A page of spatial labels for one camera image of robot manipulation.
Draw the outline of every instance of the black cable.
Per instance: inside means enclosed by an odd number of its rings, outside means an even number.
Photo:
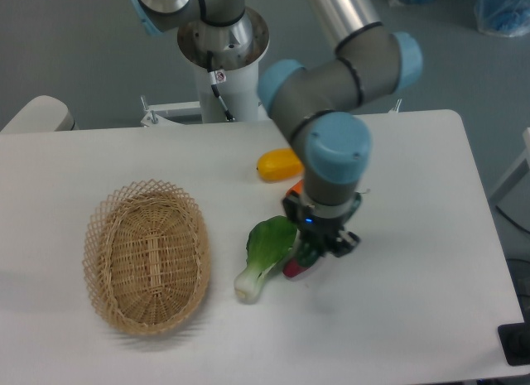
[[[506,219],[509,223],[511,223],[515,228],[519,229],[521,232],[530,234],[530,230],[524,228],[523,226],[515,222],[513,219],[511,219],[504,211],[501,210],[500,207],[496,205],[495,209],[499,212],[499,214],[501,214],[504,217],[504,219]]]
[[[211,73],[214,71],[214,53],[212,51],[206,51],[206,71],[208,73]],[[229,109],[226,106],[226,103],[224,103],[223,97],[221,97],[221,94],[219,92],[219,89],[217,88],[217,84],[211,85],[212,92],[214,93],[214,96],[219,100],[219,103],[223,107],[224,116],[226,116],[226,119],[229,122],[232,122],[235,120],[235,117],[233,114],[229,111]]]
[[[204,21],[206,19],[206,1],[205,0],[197,0],[199,2],[199,9],[200,9],[200,20]]]

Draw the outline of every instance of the blue plastic bag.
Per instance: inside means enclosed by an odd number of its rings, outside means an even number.
[[[479,31],[495,36],[521,36],[530,31],[530,0],[476,0]]]

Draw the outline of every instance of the white table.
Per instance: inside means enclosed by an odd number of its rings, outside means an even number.
[[[0,136],[1,384],[433,383],[522,375],[498,325],[522,321],[460,117],[362,117],[373,156],[348,224],[355,253],[275,277],[236,301],[248,232],[296,180],[261,182],[286,143],[270,122]],[[89,216],[134,180],[198,201],[212,278],[197,315],[133,338],[93,311],[81,260]]]

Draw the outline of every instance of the red object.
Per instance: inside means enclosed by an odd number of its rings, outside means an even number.
[[[301,195],[301,190],[304,187],[304,180],[299,180],[295,185],[292,186],[290,190],[287,191],[285,196],[289,196],[291,192],[296,192],[298,195]]]
[[[291,258],[283,267],[283,274],[291,279],[294,276],[298,276],[299,274],[305,272],[309,268],[310,267],[301,267],[298,265],[298,262],[296,262],[295,258]]]

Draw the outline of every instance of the orange object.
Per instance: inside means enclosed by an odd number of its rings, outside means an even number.
[[[301,195],[301,190],[304,187],[304,180],[299,180],[291,189],[287,191],[285,196],[289,196],[291,192],[296,192],[298,195]]]
[[[270,151],[258,160],[258,174],[266,181],[286,180],[303,170],[304,166],[291,148]]]

